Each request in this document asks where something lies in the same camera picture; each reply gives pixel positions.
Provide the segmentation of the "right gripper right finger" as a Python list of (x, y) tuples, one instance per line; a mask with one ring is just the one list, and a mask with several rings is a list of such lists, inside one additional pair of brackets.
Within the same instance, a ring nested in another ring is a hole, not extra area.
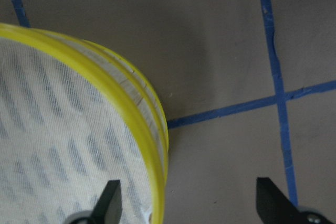
[(300, 211), (268, 177), (256, 179), (256, 210), (262, 223), (331, 223), (317, 211)]

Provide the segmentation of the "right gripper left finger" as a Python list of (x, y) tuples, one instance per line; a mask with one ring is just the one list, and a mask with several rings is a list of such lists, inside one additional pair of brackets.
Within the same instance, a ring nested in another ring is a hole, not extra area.
[(89, 223), (119, 224), (121, 215), (121, 183), (119, 180), (110, 180), (89, 216)]

